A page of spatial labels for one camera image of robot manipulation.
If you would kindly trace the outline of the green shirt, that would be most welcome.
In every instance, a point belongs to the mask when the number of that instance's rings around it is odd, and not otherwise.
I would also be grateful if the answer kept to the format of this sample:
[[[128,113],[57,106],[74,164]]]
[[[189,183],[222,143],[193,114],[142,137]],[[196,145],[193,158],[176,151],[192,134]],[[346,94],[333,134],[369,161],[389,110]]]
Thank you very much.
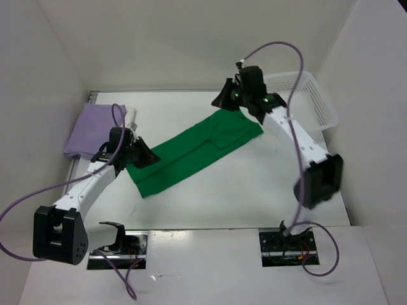
[[[263,133],[258,123],[241,111],[218,110],[214,114],[152,148],[160,161],[146,168],[127,166],[142,198],[158,194]]]

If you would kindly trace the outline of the white t shirt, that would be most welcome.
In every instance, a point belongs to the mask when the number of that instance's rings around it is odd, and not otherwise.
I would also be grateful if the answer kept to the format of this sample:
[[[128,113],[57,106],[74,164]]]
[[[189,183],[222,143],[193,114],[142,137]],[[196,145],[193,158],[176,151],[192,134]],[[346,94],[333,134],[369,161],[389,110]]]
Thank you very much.
[[[137,124],[135,122],[137,109],[135,107],[126,107],[125,127],[130,129],[136,137]]]

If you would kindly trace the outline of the purple shirt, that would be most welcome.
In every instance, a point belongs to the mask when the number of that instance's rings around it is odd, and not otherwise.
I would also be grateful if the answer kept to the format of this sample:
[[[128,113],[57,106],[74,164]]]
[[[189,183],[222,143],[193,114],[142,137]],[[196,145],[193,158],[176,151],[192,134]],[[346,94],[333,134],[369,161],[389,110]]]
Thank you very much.
[[[110,129],[115,127],[111,111],[112,105],[86,103],[66,143],[64,155],[86,158],[95,155],[109,140]]]

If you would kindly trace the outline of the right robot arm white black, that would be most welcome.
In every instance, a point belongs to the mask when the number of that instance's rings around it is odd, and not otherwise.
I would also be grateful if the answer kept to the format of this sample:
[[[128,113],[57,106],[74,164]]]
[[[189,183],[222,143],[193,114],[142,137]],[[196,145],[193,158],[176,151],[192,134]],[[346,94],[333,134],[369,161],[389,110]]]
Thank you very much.
[[[299,178],[293,187],[298,202],[292,220],[279,234],[279,243],[292,250],[311,225],[311,213],[340,190],[343,158],[320,146],[291,114],[291,98],[267,92],[263,78],[227,78],[212,105],[228,111],[247,109],[262,127],[272,132],[294,154]]]

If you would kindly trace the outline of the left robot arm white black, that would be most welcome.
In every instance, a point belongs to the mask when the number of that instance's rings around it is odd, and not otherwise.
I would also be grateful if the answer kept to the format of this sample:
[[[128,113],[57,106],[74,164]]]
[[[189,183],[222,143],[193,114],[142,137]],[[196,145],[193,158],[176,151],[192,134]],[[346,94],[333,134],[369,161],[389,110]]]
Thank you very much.
[[[105,142],[91,158],[90,164],[70,191],[52,206],[39,207],[34,213],[33,255],[38,259],[77,265],[102,237],[104,246],[113,254],[122,253],[127,238],[119,232],[91,231],[83,223],[92,205],[105,188],[127,165],[145,168],[160,161],[141,137]]]

